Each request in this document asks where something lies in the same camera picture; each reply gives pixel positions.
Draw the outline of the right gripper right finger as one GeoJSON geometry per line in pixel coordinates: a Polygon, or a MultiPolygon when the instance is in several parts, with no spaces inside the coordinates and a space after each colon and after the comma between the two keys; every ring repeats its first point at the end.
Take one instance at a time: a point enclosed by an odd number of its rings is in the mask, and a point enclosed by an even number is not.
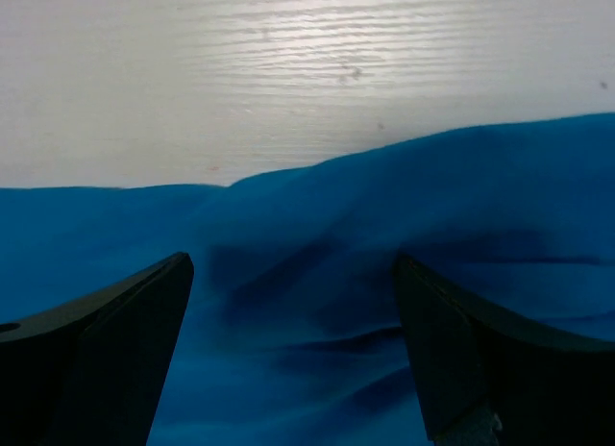
{"type": "Polygon", "coordinates": [[[610,445],[614,346],[562,331],[400,256],[394,291],[435,445],[610,445]]]}

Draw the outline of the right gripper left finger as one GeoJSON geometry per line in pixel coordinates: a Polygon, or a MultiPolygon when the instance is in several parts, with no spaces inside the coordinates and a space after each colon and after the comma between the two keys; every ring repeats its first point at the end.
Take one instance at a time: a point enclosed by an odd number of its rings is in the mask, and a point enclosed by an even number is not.
{"type": "Polygon", "coordinates": [[[146,444],[193,275],[190,256],[177,253],[2,324],[2,444],[146,444]]]}

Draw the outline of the blue t shirt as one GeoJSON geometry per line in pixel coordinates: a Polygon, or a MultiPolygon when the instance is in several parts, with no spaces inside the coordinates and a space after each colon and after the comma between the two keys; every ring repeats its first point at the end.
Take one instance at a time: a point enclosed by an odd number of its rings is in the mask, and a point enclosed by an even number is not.
{"type": "Polygon", "coordinates": [[[1,192],[1,318],[177,252],[195,276],[153,445],[423,445],[405,253],[526,317],[614,336],[614,117],[488,125],[232,186],[1,192]]]}

